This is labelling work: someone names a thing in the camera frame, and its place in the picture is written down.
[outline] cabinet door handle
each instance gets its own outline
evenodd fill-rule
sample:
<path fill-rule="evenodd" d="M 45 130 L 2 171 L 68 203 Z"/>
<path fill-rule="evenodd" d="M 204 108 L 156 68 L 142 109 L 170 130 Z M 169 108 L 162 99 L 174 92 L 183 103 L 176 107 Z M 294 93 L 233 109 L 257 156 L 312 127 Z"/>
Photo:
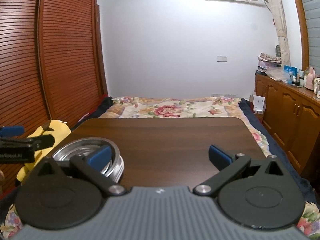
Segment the cabinet door handle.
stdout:
<path fill-rule="evenodd" d="M 299 111 L 300 111 L 300 106 L 298 106 L 298 108 L 297 108 L 297 116 L 300 115 Z"/>
<path fill-rule="evenodd" d="M 297 113 L 297 104 L 294 105 L 293 114 Z"/>

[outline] white wall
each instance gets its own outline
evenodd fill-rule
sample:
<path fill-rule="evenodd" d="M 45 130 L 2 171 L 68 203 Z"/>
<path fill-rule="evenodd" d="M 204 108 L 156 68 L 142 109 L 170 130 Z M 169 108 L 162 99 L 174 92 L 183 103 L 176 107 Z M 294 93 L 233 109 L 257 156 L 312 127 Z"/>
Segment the white wall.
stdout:
<path fill-rule="evenodd" d="M 275 55 L 262 0 L 98 0 L 111 96 L 249 97 L 257 55 Z M 218 55 L 228 62 L 216 62 Z"/>
<path fill-rule="evenodd" d="M 298 11 L 295 0 L 281 0 L 284 17 L 287 23 L 287 36 L 290 50 L 291 66 L 298 69 L 302 66 L 301 34 Z"/>

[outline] pink bottle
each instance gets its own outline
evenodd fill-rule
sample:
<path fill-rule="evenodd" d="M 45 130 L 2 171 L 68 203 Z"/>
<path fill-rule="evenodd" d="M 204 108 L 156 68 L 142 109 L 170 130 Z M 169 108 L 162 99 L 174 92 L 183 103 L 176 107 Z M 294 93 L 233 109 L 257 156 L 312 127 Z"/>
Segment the pink bottle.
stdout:
<path fill-rule="evenodd" d="M 314 86 L 313 86 L 313 80 L 316 78 L 316 72 L 315 69 L 310 67 L 309 68 L 309 74 L 307 75 L 307 83 L 306 83 L 306 88 L 313 90 Z"/>

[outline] yellow plush toy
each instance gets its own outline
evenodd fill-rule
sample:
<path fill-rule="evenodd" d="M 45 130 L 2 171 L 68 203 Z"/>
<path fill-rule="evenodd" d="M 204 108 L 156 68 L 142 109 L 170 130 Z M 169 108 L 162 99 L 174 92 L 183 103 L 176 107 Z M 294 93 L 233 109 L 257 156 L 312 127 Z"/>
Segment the yellow plush toy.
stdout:
<path fill-rule="evenodd" d="M 37 128 L 37 130 L 30 134 L 28 137 L 36 137 L 40 135 L 51 134 L 54 137 L 54 145 L 51 148 L 43 149 L 35 152 L 35 162 L 25 163 L 20 169 L 17 175 L 18 182 L 22 182 L 25 175 L 38 164 L 41 159 L 46 156 L 54 147 L 56 147 L 65 137 L 71 133 L 69 127 L 62 121 L 49 120 L 43 126 Z"/>

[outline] wardrobe door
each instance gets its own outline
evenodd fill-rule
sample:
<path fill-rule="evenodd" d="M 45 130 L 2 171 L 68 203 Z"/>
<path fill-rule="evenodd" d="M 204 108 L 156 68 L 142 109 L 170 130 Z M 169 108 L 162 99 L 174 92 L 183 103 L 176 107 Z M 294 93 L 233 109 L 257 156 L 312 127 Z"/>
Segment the wardrobe door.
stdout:
<path fill-rule="evenodd" d="M 48 119 L 35 37 L 37 0 L 0 0 L 0 126 L 23 125 L 24 137 Z M 14 185 L 22 165 L 0 165 Z"/>
<path fill-rule="evenodd" d="M 96 0 L 40 0 L 39 48 L 53 119 L 72 127 L 102 95 L 97 63 Z"/>

